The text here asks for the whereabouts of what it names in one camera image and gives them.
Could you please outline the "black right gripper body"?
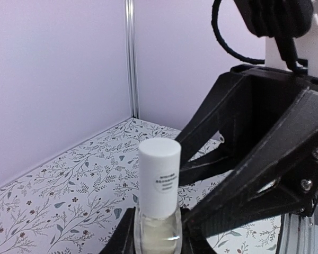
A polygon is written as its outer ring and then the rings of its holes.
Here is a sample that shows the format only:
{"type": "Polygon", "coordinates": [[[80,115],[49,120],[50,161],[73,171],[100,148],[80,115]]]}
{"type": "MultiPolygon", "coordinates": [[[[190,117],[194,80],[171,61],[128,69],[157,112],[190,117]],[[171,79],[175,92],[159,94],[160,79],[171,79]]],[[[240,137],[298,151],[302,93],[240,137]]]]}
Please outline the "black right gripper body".
{"type": "Polygon", "coordinates": [[[303,90],[318,92],[318,78],[240,65],[220,75],[217,88],[217,95],[228,102],[221,110],[224,119],[219,128],[226,141],[217,149],[217,158],[241,159],[264,138],[303,90]]]}

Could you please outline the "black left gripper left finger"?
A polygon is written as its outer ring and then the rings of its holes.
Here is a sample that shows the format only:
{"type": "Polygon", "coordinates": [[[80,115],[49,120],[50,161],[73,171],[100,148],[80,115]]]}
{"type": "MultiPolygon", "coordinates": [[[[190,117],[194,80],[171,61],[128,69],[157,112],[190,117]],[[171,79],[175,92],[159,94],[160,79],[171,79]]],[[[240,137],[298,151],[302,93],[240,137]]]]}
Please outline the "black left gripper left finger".
{"type": "Polygon", "coordinates": [[[127,208],[106,246],[99,254],[133,254],[135,208],[127,208]]]}

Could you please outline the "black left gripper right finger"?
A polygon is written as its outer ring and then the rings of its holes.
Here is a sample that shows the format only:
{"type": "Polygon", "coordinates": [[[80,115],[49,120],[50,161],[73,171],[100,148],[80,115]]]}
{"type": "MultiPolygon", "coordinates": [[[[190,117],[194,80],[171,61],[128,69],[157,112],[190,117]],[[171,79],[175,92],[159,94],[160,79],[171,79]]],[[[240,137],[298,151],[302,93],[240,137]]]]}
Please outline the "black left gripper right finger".
{"type": "Polygon", "coordinates": [[[183,229],[182,254],[216,254],[200,228],[183,229]]]}

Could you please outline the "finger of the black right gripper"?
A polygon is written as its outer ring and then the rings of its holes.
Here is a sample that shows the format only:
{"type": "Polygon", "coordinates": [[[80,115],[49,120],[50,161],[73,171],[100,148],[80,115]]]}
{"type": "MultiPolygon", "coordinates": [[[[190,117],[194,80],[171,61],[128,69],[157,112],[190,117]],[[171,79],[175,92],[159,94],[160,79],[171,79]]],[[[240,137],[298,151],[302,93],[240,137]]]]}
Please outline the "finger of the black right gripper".
{"type": "MultiPolygon", "coordinates": [[[[217,132],[193,157],[225,142],[217,132]]],[[[206,237],[306,208],[318,189],[318,92],[303,90],[226,178],[182,219],[206,237]]]]}
{"type": "Polygon", "coordinates": [[[249,76],[219,76],[197,112],[176,137],[181,145],[179,186],[228,172],[252,149],[252,84],[249,76]],[[192,157],[219,132],[225,142],[192,157]]]}

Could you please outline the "clear nail polish bottle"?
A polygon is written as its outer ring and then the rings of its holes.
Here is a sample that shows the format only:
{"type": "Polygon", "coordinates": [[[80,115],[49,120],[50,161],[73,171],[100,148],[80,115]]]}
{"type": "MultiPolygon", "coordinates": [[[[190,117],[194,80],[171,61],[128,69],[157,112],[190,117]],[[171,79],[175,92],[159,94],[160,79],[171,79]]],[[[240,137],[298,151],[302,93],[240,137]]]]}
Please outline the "clear nail polish bottle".
{"type": "Polygon", "coordinates": [[[181,211],[176,211],[167,218],[154,219],[145,216],[136,206],[134,217],[135,253],[174,254],[182,250],[181,211]]]}

